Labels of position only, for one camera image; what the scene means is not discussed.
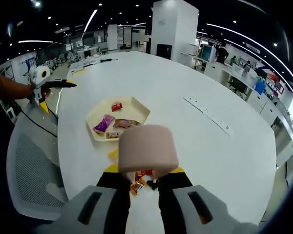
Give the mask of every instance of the purple candy wrapper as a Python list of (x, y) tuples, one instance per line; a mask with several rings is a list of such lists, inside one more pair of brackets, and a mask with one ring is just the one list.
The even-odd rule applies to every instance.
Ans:
[(93, 128), (93, 130), (98, 133), (98, 134), (102, 134), (105, 133), (106, 129), (109, 127), (109, 125), (111, 124), (111, 122), (113, 122), (115, 119), (115, 117), (110, 116), (110, 115), (104, 115), (102, 121)]

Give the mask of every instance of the person's arm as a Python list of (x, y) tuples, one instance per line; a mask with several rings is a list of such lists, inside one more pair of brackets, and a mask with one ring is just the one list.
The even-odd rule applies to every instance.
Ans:
[(33, 94), (34, 89), (34, 85), (20, 84), (0, 74), (0, 99), (16, 100), (29, 98)]

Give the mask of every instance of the person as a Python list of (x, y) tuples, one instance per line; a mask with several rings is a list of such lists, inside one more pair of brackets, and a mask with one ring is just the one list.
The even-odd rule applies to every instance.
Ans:
[(219, 49), (217, 49), (217, 62), (225, 63), (226, 58), (228, 57), (229, 53), (225, 49), (225, 46), (222, 45)]
[(251, 62), (248, 61), (246, 64), (244, 64), (243, 68), (246, 72), (248, 72), (251, 68)]
[(236, 60), (236, 56), (235, 55), (230, 60), (230, 66), (232, 66), (233, 64), (238, 65), (238, 61)]

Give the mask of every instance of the blue object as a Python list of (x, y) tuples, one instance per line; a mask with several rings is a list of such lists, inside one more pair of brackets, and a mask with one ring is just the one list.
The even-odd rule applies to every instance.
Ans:
[(261, 95), (264, 89), (265, 89), (265, 83), (259, 79), (258, 82), (256, 83), (255, 91)]

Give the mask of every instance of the snack package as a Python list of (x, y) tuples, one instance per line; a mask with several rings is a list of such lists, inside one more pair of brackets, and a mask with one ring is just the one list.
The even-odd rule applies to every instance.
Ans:
[(115, 124), (114, 124), (114, 128), (131, 128), (133, 126), (137, 126), (140, 125), (140, 123), (138, 121), (135, 120), (129, 120), (129, 119), (116, 119), (115, 120)]
[(138, 171), (138, 172), (135, 173), (135, 179), (139, 180), (141, 177), (143, 177), (146, 174), (147, 174), (146, 171)]
[(130, 191), (134, 196), (136, 196), (144, 186), (147, 186), (147, 183), (142, 178), (140, 178), (130, 186)]
[(97, 126), (95, 126), (93, 130), (98, 134), (105, 133), (106, 129), (111, 124), (111, 122), (113, 122), (114, 119), (115, 117), (113, 116), (104, 115), (102, 121)]
[(123, 108), (123, 105), (121, 102), (116, 102), (115, 104), (112, 105), (112, 112), (120, 110)]
[(114, 133), (106, 133), (106, 139), (116, 139), (119, 138), (119, 133), (114, 132)]

